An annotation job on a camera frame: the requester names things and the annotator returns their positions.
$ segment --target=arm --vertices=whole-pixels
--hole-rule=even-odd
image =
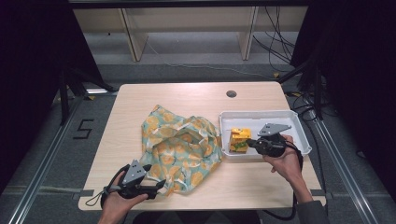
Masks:
[[[293,142],[293,138],[283,135],[287,142]],[[301,223],[329,223],[320,202],[314,201],[305,184],[298,162],[297,153],[290,147],[278,158],[263,156],[264,161],[273,165],[272,173],[278,172],[291,185],[297,198],[297,212]]]
[[[114,183],[119,183],[120,178],[124,172],[121,172]],[[102,215],[99,219],[99,224],[113,224],[118,223],[132,207],[147,199],[147,194],[138,195],[132,199],[124,199],[117,192],[111,192],[103,205]]]

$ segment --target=black sleeve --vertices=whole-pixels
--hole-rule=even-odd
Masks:
[[[313,201],[309,203],[298,203],[296,208],[297,208],[298,218],[300,219],[300,223],[302,224],[330,223],[320,201]]]

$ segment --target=cloth bag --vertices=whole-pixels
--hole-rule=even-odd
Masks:
[[[219,130],[207,119],[175,115],[156,105],[142,124],[142,165],[151,164],[149,179],[166,179],[160,192],[196,188],[221,163]]]

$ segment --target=wooden tabletop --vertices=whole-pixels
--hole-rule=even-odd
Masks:
[[[227,96],[235,91],[236,96]],[[84,190],[98,194],[114,174],[142,156],[141,124],[155,105],[182,117],[201,116],[219,127],[222,111],[289,110],[276,82],[208,82],[128,84],[120,88],[94,158]],[[219,168],[190,193],[173,193],[146,200],[134,210],[263,209],[291,207],[292,190],[279,174],[272,174],[266,162],[234,162],[226,158]],[[321,189],[309,160],[304,157],[303,176],[309,189]],[[81,210],[90,197],[81,197]],[[324,197],[314,197],[325,204]]]

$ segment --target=yellow box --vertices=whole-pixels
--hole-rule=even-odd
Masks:
[[[248,128],[231,128],[229,149],[232,152],[247,152],[248,144],[246,140],[251,138]]]

